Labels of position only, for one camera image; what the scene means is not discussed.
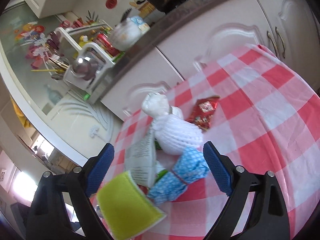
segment table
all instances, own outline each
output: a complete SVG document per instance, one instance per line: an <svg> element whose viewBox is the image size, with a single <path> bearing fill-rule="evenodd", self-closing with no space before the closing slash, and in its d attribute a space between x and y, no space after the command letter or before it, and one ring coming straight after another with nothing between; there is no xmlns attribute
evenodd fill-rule
<svg viewBox="0 0 320 240"><path fill-rule="evenodd" d="M247 44L208 63L166 95L185 117L197 99L221 96L204 142L212 141L234 165L249 172L275 172L293 238L320 200L320 98L316 93L266 47ZM123 171L125 149L143 138L151 121L139 110L124 122L114 145L115 158L101 185ZM252 200L253 194L234 233L242 231ZM177 200L160 205L167 217L137 239L202 240L226 201L209 173Z"/></svg>

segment white plastic bag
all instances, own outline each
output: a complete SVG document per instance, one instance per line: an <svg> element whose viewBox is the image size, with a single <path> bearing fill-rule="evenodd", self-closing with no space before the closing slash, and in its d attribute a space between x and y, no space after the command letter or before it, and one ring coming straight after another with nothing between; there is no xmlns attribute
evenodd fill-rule
<svg viewBox="0 0 320 240"><path fill-rule="evenodd" d="M158 117L152 128L160 147L170 155L181 155L186 147L198 148L203 142L199 127L174 114Z"/></svg>
<svg viewBox="0 0 320 240"><path fill-rule="evenodd" d="M167 97L160 93L149 93L143 100L141 109L155 119L165 114L175 114L180 119L183 119L181 109L176 106L170 106Z"/></svg>

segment cabinet handle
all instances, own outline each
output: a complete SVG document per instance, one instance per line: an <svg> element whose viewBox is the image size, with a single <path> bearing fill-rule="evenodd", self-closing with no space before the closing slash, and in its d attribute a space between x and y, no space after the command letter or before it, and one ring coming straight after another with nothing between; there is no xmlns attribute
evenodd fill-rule
<svg viewBox="0 0 320 240"><path fill-rule="evenodd" d="M268 36L268 38L269 38L269 39L271 40L271 42L272 42L273 48L274 48L275 53L276 53L276 57L278 57L279 51L278 51L277 44L273 41L272 36L271 36L271 33L270 33L269 31L267 31L267 36Z"/></svg>
<svg viewBox="0 0 320 240"><path fill-rule="evenodd" d="M280 39L281 39L281 42L282 42L282 47L283 47L283 53L282 53L282 56L283 58L285 58L285 42L284 42L284 39L282 38L280 32L279 32L279 29L278 27L276 27L276 33L279 35Z"/></svg>

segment blue polka dot cloth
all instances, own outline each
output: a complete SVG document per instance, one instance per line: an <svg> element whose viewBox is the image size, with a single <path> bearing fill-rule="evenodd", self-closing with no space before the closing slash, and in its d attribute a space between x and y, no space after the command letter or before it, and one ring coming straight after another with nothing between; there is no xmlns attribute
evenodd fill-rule
<svg viewBox="0 0 320 240"><path fill-rule="evenodd" d="M147 196L156 205L176 200L191 184L205 178L209 168L203 153L194 148L185 148L183 154L173 167L148 192Z"/></svg>

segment red sticker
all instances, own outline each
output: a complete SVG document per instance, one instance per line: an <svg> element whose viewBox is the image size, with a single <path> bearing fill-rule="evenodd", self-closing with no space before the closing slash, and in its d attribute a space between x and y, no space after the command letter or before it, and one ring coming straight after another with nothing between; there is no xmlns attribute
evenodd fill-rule
<svg viewBox="0 0 320 240"><path fill-rule="evenodd" d="M114 7L116 7L117 2L118 2L117 0L107 0L106 1L106 7L108 9L113 9Z"/></svg>
<svg viewBox="0 0 320 240"><path fill-rule="evenodd" d="M45 27L43 27L42 25L37 25L37 26L35 27L35 31L36 31L37 33L43 33L44 30L45 30Z"/></svg>

